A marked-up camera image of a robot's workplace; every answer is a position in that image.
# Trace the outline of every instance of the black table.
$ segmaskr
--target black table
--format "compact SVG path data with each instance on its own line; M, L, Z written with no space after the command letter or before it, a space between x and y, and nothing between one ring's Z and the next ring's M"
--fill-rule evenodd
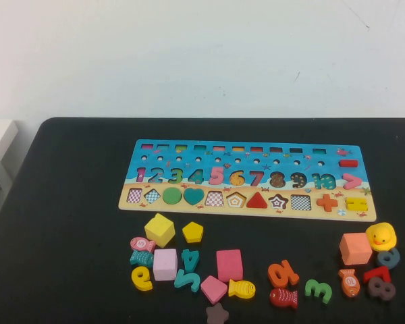
M40 127L1 210L0 323L206 323L201 291L153 281L154 290L141 293L130 281L129 241L144 235L154 215L117 207L139 138L359 145L377 221L398 235L391 302L370 298L363 285L355 300L341 289L342 234L370 223L164 213L177 233L167 246L181 252L189 247L181 229L189 221L203 225L202 280L217 275L216 250L241 249L256 295L221 300L229 323L405 323L405 119L84 118ZM269 303L267 268L283 259L300 276L297 311ZM359 279L373 262L356 267ZM332 287L327 306L304 297L308 279Z

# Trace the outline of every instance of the yellow rubber duck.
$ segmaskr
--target yellow rubber duck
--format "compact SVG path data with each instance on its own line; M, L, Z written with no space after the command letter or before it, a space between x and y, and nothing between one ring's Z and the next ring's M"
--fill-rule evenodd
M389 223L378 223L366 230L371 248L377 252L388 251L396 246L396 233Z

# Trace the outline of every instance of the pink rectangular block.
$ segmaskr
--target pink rectangular block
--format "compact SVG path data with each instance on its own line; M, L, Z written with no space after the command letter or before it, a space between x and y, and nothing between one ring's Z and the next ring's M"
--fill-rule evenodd
M216 252L217 279L228 282L243 280L242 253L240 250L222 250Z
M174 248L156 249L153 260L156 281L175 280L177 277L177 251Z
M372 248L366 233L344 234L339 248L345 265L364 265L368 263L372 255Z
M201 290L211 304L214 305L227 293L228 286L210 275L202 282Z

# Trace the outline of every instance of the green circle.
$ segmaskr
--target green circle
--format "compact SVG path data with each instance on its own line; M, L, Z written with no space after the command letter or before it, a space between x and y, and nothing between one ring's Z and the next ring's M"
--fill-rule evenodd
M163 201L169 205L175 205L182 199L182 193L177 188L168 188L163 191Z

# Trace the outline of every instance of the red triangle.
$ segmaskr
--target red triangle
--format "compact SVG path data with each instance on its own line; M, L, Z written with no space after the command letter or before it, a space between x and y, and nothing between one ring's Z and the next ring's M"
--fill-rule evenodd
M254 196L246 204L248 208L267 208L267 203L265 202L263 196L259 192L255 192Z

